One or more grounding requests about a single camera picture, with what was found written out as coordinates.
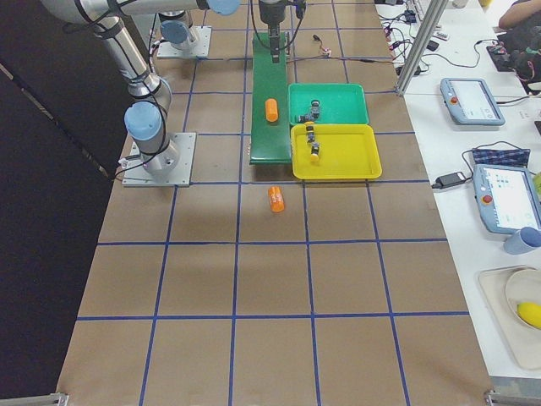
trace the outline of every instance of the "orange cylinder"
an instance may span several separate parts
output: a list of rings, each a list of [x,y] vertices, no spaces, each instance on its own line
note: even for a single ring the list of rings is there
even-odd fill
[[[267,99],[265,101],[265,118],[271,123],[278,119],[278,101],[276,99]]]
[[[280,211],[283,211],[286,208],[286,205],[284,204],[284,198],[281,195],[280,186],[271,186],[269,188],[269,202],[270,202],[270,209],[278,213]]]

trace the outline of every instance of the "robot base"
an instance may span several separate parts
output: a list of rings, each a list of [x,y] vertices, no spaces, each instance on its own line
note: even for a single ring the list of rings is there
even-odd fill
[[[194,28],[199,35],[199,41],[193,48],[187,50],[177,49],[172,47],[169,42],[164,42],[158,48],[158,59],[207,58],[209,56],[212,27],[195,26]]]
[[[192,174],[192,163],[194,162],[195,138],[196,133],[171,133],[170,142],[177,144],[180,150],[180,160],[177,166],[164,178],[153,178],[140,165],[140,159],[128,161],[127,168],[134,167],[124,173],[122,181],[125,187],[160,187],[160,186],[179,186],[187,188]],[[139,154],[139,148],[134,143],[131,150],[132,155]]]

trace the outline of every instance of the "lemon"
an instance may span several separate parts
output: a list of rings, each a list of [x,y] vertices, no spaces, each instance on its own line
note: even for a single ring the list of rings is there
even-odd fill
[[[516,313],[530,326],[541,328],[541,305],[534,302],[522,302],[518,305]]]

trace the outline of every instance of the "tablet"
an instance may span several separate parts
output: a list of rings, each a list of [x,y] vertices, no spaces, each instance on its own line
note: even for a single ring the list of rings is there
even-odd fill
[[[541,205],[526,168],[476,165],[473,187],[481,219],[490,232],[512,234],[523,227],[541,229]]]
[[[504,116],[482,79],[445,78],[441,95],[453,120],[460,125],[503,125]]]

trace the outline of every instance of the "dark background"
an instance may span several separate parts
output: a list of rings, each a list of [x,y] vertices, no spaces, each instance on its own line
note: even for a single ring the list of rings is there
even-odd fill
[[[76,145],[114,173],[132,103],[100,41],[63,24],[37,0],[2,2],[0,399],[56,391],[112,188]]]

